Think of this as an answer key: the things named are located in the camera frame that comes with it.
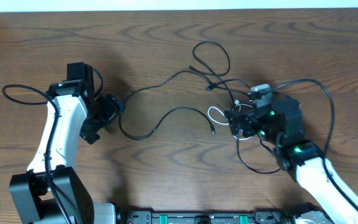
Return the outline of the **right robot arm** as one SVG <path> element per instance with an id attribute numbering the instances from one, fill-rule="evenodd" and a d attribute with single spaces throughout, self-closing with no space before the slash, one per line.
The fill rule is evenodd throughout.
<path id="1" fill-rule="evenodd" d="M 234 135 L 255 135 L 275 147 L 281 170 L 320 204 L 333 223 L 358 223 L 358 196 L 340 178 L 322 149 L 305 138 L 300 104 L 292 98 L 279 98 L 245 112 L 226 110 L 224 116 Z"/>

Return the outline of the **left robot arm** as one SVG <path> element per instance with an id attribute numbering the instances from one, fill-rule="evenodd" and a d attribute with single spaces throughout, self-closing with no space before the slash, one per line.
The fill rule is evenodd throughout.
<path id="1" fill-rule="evenodd" d="M 75 169 L 79 140 L 95 143 L 98 131 L 125 109 L 115 96 L 94 87 L 98 73 L 83 62 L 69 63 L 66 79 L 40 93 L 47 120 L 39 147 L 27 171 L 9 183 L 22 223 L 117 222 L 115 206 L 93 202 Z"/>

